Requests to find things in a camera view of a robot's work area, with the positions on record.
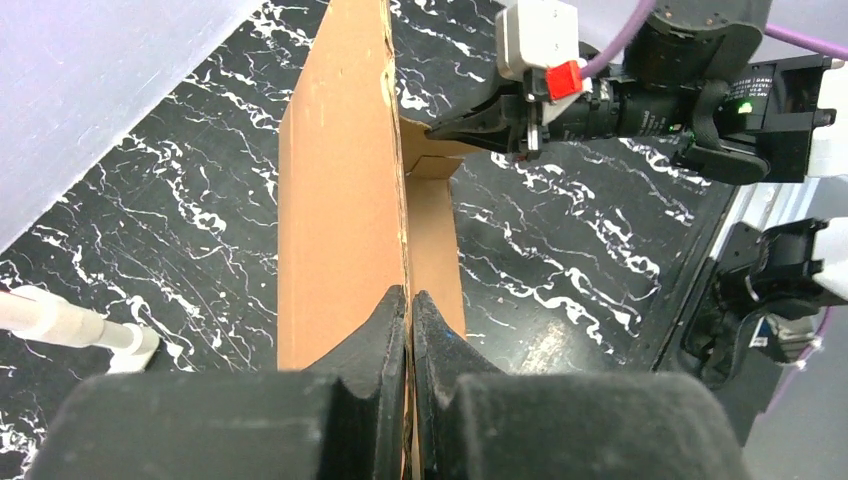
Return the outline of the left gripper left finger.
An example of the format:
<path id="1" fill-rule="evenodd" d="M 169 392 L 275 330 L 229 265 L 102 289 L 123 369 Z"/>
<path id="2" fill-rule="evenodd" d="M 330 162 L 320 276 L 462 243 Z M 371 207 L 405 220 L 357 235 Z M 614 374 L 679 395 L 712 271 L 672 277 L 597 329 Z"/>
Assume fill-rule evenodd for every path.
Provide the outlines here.
<path id="1" fill-rule="evenodd" d="M 398 479 L 406 297 L 309 367 L 90 378 L 62 404 L 31 479 Z"/>

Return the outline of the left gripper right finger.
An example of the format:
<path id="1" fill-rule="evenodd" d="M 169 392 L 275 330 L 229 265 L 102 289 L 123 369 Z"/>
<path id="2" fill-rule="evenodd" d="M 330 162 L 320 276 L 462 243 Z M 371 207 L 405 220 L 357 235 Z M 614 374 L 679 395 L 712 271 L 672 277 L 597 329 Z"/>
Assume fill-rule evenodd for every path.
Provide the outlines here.
<path id="1" fill-rule="evenodd" d="M 730 422 L 677 373 L 508 374 L 412 302 L 426 479 L 747 479 Z"/>

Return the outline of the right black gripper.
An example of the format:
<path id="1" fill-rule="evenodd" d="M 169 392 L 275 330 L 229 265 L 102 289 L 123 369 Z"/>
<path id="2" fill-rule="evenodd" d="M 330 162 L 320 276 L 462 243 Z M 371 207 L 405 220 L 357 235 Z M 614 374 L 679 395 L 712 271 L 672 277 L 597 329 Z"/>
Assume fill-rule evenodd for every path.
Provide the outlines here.
<path id="1" fill-rule="evenodd" d="M 556 99 L 564 75 L 529 74 L 529 147 L 551 142 L 665 136 L 689 123 L 696 91 L 648 88 L 625 77 L 602 78 L 584 91 Z M 528 106 L 520 95 L 499 95 L 442 119 L 430 140 L 456 141 L 500 154 L 524 152 Z"/>

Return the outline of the brown cardboard box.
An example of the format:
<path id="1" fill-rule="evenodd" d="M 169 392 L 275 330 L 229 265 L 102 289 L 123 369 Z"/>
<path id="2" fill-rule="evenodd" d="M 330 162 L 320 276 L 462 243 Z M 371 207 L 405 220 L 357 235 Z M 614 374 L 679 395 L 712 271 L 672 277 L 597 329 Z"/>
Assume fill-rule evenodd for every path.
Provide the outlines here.
<path id="1" fill-rule="evenodd" d="M 340 344 L 391 286 L 466 330 L 450 179 L 466 145 L 402 117 L 384 1 L 332 1 L 279 128 L 280 368 Z"/>

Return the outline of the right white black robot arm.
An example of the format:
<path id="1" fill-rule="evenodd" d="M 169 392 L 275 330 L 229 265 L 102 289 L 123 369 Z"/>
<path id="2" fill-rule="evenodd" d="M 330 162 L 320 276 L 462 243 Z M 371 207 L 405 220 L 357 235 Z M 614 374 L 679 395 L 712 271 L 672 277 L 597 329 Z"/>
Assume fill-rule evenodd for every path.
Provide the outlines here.
<path id="1" fill-rule="evenodd" d="M 426 130 L 520 160 L 553 143 L 667 137 L 672 164 L 726 185 L 800 184 L 847 171 L 844 47 L 769 23 L 767 1 L 640 1 L 602 50 L 563 1 L 518 1 L 495 18 L 485 96 Z M 761 325 L 847 301 L 847 221 L 760 232 L 718 268 L 682 340 L 711 389 L 739 373 Z"/>

